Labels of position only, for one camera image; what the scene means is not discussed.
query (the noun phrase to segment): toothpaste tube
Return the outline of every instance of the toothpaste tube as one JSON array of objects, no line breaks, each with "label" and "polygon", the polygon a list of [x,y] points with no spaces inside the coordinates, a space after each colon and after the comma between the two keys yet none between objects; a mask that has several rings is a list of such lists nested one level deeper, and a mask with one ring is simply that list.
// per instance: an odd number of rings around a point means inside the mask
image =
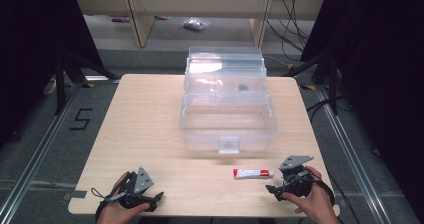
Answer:
[{"label": "toothpaste tube", "polygon": [[234,169],[234,179],[272,178],[274,172],[269,170]]}]

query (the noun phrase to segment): light wood tabletop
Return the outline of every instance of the light wood tabletop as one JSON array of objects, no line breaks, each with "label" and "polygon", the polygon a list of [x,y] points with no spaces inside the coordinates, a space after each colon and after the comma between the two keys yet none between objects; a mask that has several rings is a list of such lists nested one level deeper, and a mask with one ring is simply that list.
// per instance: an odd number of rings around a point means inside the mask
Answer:
[{"label": "light wood tabletop", "polygon": [[[127,74],[120,81],[109,110],[84,167],[76,191],[85,198],[72,198],[69,211],[94,214],[101,198],[96,188],[109,194],[126,171],[142,166],[155,184],[145,193],[165,192],[154,216],[293,217],[296,206],[278,202],[265,185],[281,186],[278,166],[289,155],[312,155],[306,163],[326,172],[314,132],[296,81],[268,77],[279,133],[264,151],[241,151],[223,155],[218,151],[189,151],[179,131],[183,75]],[[268,169],[270,179],[234,180],[233,169]]]}]

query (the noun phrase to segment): person's left hand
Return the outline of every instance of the person's left hand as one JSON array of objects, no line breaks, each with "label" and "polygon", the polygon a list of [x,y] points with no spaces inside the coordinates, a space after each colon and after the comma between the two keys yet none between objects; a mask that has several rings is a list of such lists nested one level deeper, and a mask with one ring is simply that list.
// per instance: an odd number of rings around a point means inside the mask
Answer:
[{"label": "person's left hand", "polygon": [[[125,178],[126,173],[124,173],[119,180],[113,186],[113,189]],[[117,195],[119,190],[116,190],[113,195]],[[137,216],[138,214],[146,211],[150,208],[148,203],[143,203],[131,209],[126,209],[119,201],[115,201],[112,203],[108,203],[102,210],[99,216],[99,220],[97,224],[125,224],[129,222],[132,218]]]}]

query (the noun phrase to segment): plastic box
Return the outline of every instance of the plastic box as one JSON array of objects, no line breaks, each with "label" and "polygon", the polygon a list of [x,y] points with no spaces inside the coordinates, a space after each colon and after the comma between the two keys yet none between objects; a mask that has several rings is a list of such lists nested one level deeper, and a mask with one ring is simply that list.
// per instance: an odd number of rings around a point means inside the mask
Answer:
[{"label": "plastic box", "polygon": [[264,150],[278,133],[257,48],[191,48],[180,131],[189,150]]}]

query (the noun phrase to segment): plastic bag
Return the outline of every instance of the plastic bag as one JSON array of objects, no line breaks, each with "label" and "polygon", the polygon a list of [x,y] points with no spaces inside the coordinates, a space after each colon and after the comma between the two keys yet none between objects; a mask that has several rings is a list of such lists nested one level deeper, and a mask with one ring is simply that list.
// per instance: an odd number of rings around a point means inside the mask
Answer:
[{"label": "plastic bag", "polygon": [[189,18],[184,21],[183,26],[192,30],[200,31],[208,27],[211,23],[200,18]]}]

